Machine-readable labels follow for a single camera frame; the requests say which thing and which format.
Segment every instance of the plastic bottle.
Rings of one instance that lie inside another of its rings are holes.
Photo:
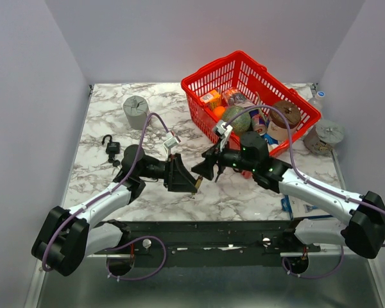
[[[315,97],[311,98],[308,103],[310,103],[313,107],[317,108],[320,112],[323,107],[323,98],[325,97],[325,93],[323,91],[318,91],[315,94]]]

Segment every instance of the marble countertop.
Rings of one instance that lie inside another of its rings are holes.
[[[287,84],[305,99],[312,97],[306,84]],[[117,174],[107,162],[104,135],[111,134],[121,143],[122,152],[131,144],[138,144],[140,131],[132,130],[122,105],[133,95],[147,99],[150,111],[161,115],[170,130],[182,143],[173,152],[182,154],[188,170],[202,161],[201,153],[211,146],[210,140],[191,121],[185,93],[179,83],[97,84],[91,97],[64,208],[88,200],[102,191]],[[165,159],[162,147],[165,131],[157,120],[148,128],[143,148],[146,154]],[[311,154],[301,140],[294,143],[295,162],[308,175],[339,187],[332,157]],[[289,153],[280,159],[289,162]],[[127,221],[220,221],[288,219],[281,210],[282,195],[266,191],[252,179],[226,169],[215,184],[204,180],[197,194],[167,192],[162,180],[147,183],[140,197],[130,205],[115,211],[108,219]]]

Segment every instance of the small box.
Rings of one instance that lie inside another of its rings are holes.
[[[216,107],[221,106],[221,94],[217,90],[212,90],[203,95],[200,101],[205,103],[211,110],[214,110]]]

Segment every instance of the canned drink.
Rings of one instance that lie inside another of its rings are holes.
[[[267,123],[265,122],[265,119],[260,114],[255,114],[251,118],[251,125],[252,130],[257,132],[260,136],[263,136],[267,132]]]

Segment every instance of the metal screw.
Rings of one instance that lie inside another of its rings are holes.
[[[143,240],[142,246],[143,246],[145,249],[150,248],[150,247],[151,247],[151,240],[150,240],[150,239],[145,239],[145,240]]]

